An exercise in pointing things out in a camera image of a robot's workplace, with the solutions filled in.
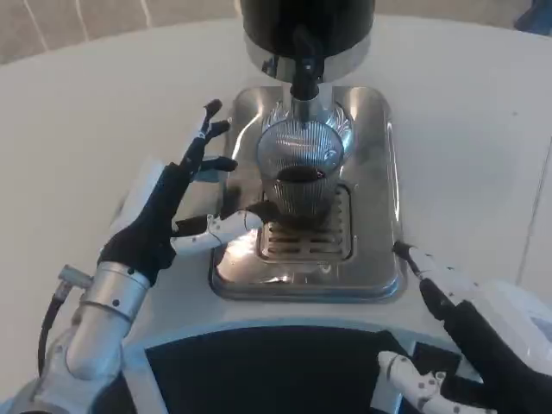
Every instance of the coffee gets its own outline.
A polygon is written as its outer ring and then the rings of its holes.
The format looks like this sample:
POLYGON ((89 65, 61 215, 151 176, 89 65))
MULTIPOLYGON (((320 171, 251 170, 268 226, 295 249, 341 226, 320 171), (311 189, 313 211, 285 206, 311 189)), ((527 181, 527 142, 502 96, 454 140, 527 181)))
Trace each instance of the coffee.
POLYGON ((276 179, 288 183, 310 183, 319 179, 325 179, 324 171, 314 166, 289 166, 278 173, 276 179))

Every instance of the stainless steel base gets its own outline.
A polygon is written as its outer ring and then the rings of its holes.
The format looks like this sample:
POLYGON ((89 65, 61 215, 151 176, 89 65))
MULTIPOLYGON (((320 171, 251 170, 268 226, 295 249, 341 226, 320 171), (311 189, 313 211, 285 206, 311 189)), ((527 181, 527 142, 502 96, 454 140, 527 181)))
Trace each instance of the stainless steel base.
MULTIPOLYGON (((259 87, 235 100, 226 154, 239 166, 226 182, 223 212, 262 199, 256 145, 282 95, 281 87, 259 87)), ((401 287, 392 253, 400 222, 389 107, 369 88, 336 87, 334 99, 353 121, 354 139, 327 228, 305 234, 270 223, 214 250, 210 282, 221 296, 351 302, 389 298, 401 287)))

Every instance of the robotic hand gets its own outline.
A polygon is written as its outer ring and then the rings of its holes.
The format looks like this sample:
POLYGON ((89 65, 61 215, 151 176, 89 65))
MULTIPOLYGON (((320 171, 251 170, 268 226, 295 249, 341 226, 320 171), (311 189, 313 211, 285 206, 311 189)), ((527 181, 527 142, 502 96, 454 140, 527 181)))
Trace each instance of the robotic hand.
POLYGON ((430 254, 395 243, 420 280, 430 313, 483 379, 485 408, 442 395, 445 373, 421 375, 402 355, 381 352, 386 378, 426 414, 541 414, 552 407, 552 311, 530 293, 502 281, 477 284, 430 254))
POLYGON ((229 129, 227 121, 210 122, 221 107, 218 100, 204 107, 197 136, 178 164, 150 160, 144 165, 111 225, 112 236, 94 276, 70 267, 61 272, 60 287, 42 324, 40 378, 19 392, 9 413, 89 412, 121 371, 122 340, 159 271, 171 266, 176 254, 213 248, 276 218, 276 207, 262 202, 225 220, 207 215, 173 222, 188 185, 200 172, 237 167, 224 157, 204 159, 210 140, 229 129), (47 332, 74 286, 85 293, 72 327, 53 342, 45 358, 47 332))

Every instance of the coffee machine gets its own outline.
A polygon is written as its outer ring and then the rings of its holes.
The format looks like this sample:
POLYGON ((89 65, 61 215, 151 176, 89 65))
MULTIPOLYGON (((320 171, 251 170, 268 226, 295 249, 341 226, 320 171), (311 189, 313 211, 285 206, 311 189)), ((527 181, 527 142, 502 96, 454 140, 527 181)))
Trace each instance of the coffee machine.
POLYGON ((287 118, 320 122, 342 139, 339 185, 321 226, 268 223, 213 251, 210 282, 226 298, 359 302, 396 297, 404 285, 391 112, 366 86, 334 86, 369 50, 374 0, 241 0, 248 55, 281 86, 242 91, 226 155, 237 160, 222 214, 261 201, 256 148, 287 118))

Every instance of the white table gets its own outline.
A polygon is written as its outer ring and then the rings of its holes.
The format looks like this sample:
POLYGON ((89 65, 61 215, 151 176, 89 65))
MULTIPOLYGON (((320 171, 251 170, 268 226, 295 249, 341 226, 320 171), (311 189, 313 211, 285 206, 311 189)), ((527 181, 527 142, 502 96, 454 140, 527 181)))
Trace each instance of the white table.
MULTIPOLYGON (((392 106, 405 239, 477 280, 518 281, 548 300, 550 231, 531 239, 518 269, 552 133, 551 72, 549 38, 378 16, 367 60, 337 82, 375 87, 392 106)), ((92 272, 141 161, 171 160, 198 106, 220 97, 228 108, 241 89, 268 84, 234 20, 127 34, 0 68, 0 400, 35 375, 56 275, 65 263, 92 272)), ((552 223, 550 181, 545 187, 534 229, 552 223)), ((211 193, 187 196, 183 213, 212 209, 211 193)), ((207 268, 204 254, 160 275, 129 338, 129 377, 144 346, 221 326, 381 324, 444 338, 411 279, 392 304, 237 303, 210 290, 207 268)))

